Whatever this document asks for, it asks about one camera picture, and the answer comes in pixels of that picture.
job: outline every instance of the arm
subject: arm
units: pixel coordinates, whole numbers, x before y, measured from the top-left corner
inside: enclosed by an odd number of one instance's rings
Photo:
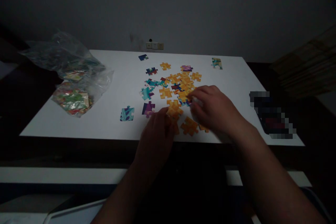
[[[167,110],[163,108],[152,114],[141,134],[133,163],[91,224],[133,222],[138,205],[172,148],[174,128],[166,116]]]
[[[203,103],[191,108],[200,124],[233,139],[239,173],[263,223],[326,223],[226,95],[216,86],[202,86],[189,96]]]

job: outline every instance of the wall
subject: wall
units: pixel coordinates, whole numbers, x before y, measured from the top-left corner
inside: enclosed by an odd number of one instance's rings
[[[336,116],[336,91],[320,94],[317,99]]]
[[[335,0],[0,0],[24,40],[67,31],[89,49],[242,56],[273,62],[336,20]]]

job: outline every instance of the wall socket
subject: wall socket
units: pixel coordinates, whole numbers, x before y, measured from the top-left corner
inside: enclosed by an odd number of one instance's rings
[[[157,42],[152,42],[152,49],[158,49],[158,43]]]
[[[154,49],[154,50],[163,50],[163,43],[158,42],[147,42],[146,43],[147,49]]]

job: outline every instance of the hand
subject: hand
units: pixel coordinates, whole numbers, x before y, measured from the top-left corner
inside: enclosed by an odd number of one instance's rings
[[[167,111],[168,107],[153,113],[141,134],[133,164],[146,175],[156,176],[172,149],[174,127]]]
[[[191,112],[201,125],[215,132],[226,133],[232,137],[246,122],[232,101],[216,86],[198,87],[188,97],[196,97],[203,103],[201,107],[193,102]]]

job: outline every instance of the bag of puzzle pieces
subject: bag of puzzle pieces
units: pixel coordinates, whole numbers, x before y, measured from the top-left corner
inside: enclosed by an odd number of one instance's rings
[[[58,32],[50,42],[27,43],[30,48],[19,53],[41,68],[56,71],[64,79],[52,100],[70,115],[81,117],[109,88],[113,71],[72,35]]]

